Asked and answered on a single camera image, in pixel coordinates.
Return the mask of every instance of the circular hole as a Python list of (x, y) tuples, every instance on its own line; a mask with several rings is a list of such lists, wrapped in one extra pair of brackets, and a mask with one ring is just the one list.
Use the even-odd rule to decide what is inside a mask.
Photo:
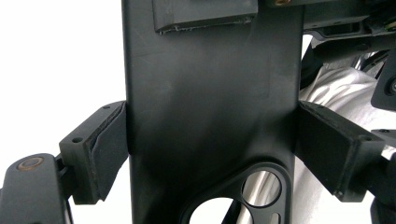
[(281, 188), (276, 175), (269, 171), (259, 171), (247, 178), (242, 196), (250, 205), (266, 206), (277, 200)]
[(190, 224), (244, 223), (253, 224), (248, 209), (230, 198), (216, 198), (201, 203), (190, 218)]
[(73, 140), (72, 140), (73, 143), (79, 143), (81, 141), (82, 141), (82, 138), (80, 138), (80, 137), (73, 138)]

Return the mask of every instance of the bolt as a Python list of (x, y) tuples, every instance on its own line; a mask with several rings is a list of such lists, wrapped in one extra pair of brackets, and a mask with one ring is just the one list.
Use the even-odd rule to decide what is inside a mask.
[(30, 171), (35, 169), (44, 161), (41, 157), (29, 158), (18, 165), (18, 170), (20, 171)]
[(278, 7), (282, 7), (290, 3), (291, 0), (275, 0), (275, 5)]

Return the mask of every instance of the black panel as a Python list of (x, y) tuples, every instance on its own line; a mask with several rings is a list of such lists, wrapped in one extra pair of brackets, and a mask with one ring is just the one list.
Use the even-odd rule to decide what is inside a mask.
[[(268, 171), (276, 175), (281, 186), (279, 196), (273, 203), (264, 207), (250, 205), (241, 195), (241, 186), (247, 180), (247, 176), (259, 171)], [(192, 195), (191, 201), (187, 204), (180, 223), (189, 223), (189, 217), (192, 215), (194, 209), (205, 201), (213, 198), (233, 198), (236, 202), (242, 203), (249, 210), (254, 223), (268, 223), (273, 213), (280, 215), (280, 223), (291, 223), (291, 195), (291, 178), (284, 168), (272, 162), (256, 163), (241, 172), (235, 172), (230, 178), (220, 179), (219, 183), (210, 189)], [(235, 216), (235, 214), (238, 215), (239, 211), (233, 211), (232, 214), (228, 213), (228, 217), (226, 216), (224, 218), (222, 224), (235, 224), (235, 217), (233, 221), (230, 220), (230, 215)]]
[(303, 9), (259, 4), (250, 24), (160, 35), (150, 1), (123, 1), (134, 224), (187, 220), (258, 162), (292, 183)]

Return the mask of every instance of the screw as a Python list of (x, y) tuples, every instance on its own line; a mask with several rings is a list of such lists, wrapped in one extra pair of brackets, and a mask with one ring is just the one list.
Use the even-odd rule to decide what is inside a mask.
[(275, 5), (278, 7), (282, 7), (290, 3), (291, 0), (275, 0)]
[(30, 171), (35, 169), (44, 161), (41, 157), (29, 158), (18, 165), (18, 170), (20, 171)]

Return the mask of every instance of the white background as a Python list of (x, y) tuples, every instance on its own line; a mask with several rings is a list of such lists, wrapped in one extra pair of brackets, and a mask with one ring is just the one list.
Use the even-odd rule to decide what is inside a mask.
[[(14, 161), (58, 143), (102, 105), (125, 99), (120, 0), (0, 0), (0, 188)], [(129, 164), (105, 203), (75, 223), (131, 223)]]

